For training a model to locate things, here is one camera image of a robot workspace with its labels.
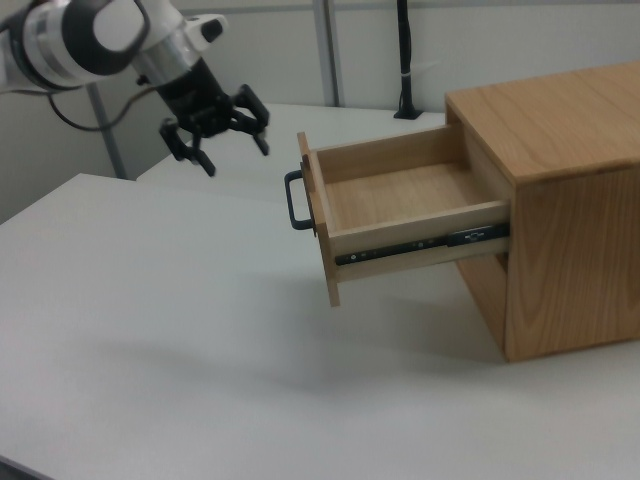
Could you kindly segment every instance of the cable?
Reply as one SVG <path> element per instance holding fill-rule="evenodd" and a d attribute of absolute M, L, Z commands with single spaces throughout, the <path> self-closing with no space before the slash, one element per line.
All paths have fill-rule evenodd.
<path fill-rule="evenodd" d="M 56 105 L 54 99 L 53 99 L 53 94 L 51 93 L 47 93 L 45 94 L 49 100 L 49 105 L 51 105 L 51 108 L 53 109 L 53 112 L 58 116 L 58 118 L 60 120 L 62 120 L 64 123 L 66 123 L 67 125 L 69 125 L 70 127 L 75 128 L 76 130 L 81 130 L 83 132 L 104 132 L 106 130 L 109 130 L 113 127 L 115 127 L 116 125 L 118 125 L 125 117 L 125 115 L 129 112 L 129 109 L 133 106 L 134 103 L 136 103 L 138 100 L 141 100 L 142 98 L 146 97 L 147 95 L 149 95 L 152 92 L 155 92 L 155 87 L 149 87 L 146 88 L 144 90 L 142 90 L 141 92 L 138 92 L 137 94 L 135 94 L 133 97 L 131 97 L 129 100 L 127 100 L 127 103 L 125 104 L 124 108 L 120 111 L 120 113 L 116 116 L 116 118 L 114 120 L 112 120 L 111 122 L 107 123 L 106 125 L 102 125 L 100 127 L 86 127 L 83 125 L 80 125 L 76 122 L 74 122 L 73 120 L 70 120 L 69 118 L 67 118 L 58 108 L 58 106 Z"/>
<path fill-rule="evenodd" d="M 0 95 L 7 95 L 9 93 L 15 93 L 16 95 L 26 95 L 28 97 L 46 97 L 46 92 L 36 92 L 33 90 L 7 90 L 6 92 L 0 92 Z"/>

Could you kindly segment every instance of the white table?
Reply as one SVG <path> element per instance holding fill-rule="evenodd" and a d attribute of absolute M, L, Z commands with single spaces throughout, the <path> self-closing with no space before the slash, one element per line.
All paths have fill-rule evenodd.
<path fill-rule="evenodd" d="M 444 124 L 444 115 L 439 113 L 424 113 L 410 121 L 394 119 L 393 112 L 386 110 L 277 104 L 269 104 L 267 108 L 271 114 L 268 157 L 262 156 L 246 134 L 226 132 L 202 142 L 203 150 L 218 168 L 214 179 L 201 167 L 176 162 L 169 156 L 141 175 L 138 182 L 285 203 L 284 175 L 300 168 L 298 132 L 307 133 L 311 148 L 321 148 Z M 294 200 L 298 205 L 306 205 L 303 192 L 295 188 Z"/>
<path fill-rule="evenodd" d="M 453 267 L 80 176 L 0 227 L 0 455 L 56 480 L 636 479 L 640 342 L 506 365 Z"/>

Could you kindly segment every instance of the cabinet side panel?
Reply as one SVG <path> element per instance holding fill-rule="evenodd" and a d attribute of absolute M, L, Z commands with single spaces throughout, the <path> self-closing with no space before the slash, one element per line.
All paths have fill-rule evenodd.
<path fill-rule="evenodd" d="M 504 352 L 507 309 L 507 272 L 495 255 L 470 258 L 458 262 L 476 305 L 484 317 L 494 340 Z"/>
<path fill-rule="evenodd" d="M 640 337 L 640 169 L 522 187 L 506 354 L 520 360 Z"/>

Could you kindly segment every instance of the drawer handle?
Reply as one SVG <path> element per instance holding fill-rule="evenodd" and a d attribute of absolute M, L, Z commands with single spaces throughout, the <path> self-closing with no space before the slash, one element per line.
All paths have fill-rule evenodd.
<path fill-rule="evenodd" d="M 294 230 L 311 230 L 313 228 L 313 220 L 296 220 L 296 214 L 293 211 L 293 199 L 291 196 L 291 182 L 302 179 L 302 170 L 289 172 L 284 177 L 284 188 L 287 192 L 287 206 L 289 207 L 289 220 Z"/>

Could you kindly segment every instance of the wooden drawer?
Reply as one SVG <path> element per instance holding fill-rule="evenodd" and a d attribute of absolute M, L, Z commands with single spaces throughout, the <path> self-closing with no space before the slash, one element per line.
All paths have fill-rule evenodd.
<path fill-rule="evenodd" d="M 461 123 L 320 150 L 298 138 L 333 306 L 341 282 L 509 250 L 510 188 Z"/>

